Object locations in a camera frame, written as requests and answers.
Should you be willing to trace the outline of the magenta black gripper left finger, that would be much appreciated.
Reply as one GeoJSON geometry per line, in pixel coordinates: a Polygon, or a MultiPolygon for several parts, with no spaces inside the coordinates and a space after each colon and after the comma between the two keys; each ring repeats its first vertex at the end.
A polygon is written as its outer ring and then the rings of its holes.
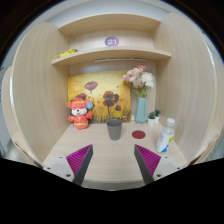
{"type": "Polygon", "coordinates": [[[73,171],[73,183],[81,186],[93,156],[93,145],[85,146],[66,157],[66,160],[73,171]]]}

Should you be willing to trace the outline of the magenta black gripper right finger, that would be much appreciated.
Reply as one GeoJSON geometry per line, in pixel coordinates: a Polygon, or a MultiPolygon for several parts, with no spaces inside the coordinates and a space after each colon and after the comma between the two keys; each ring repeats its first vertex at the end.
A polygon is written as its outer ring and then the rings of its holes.
{"type": "Polygon", "coordinates": [[[154,181],[154,172],[161,160],[161,157],[140,145],[134,146],[134,155],[137,160],[144,183],[152,183],[154,181]]]}

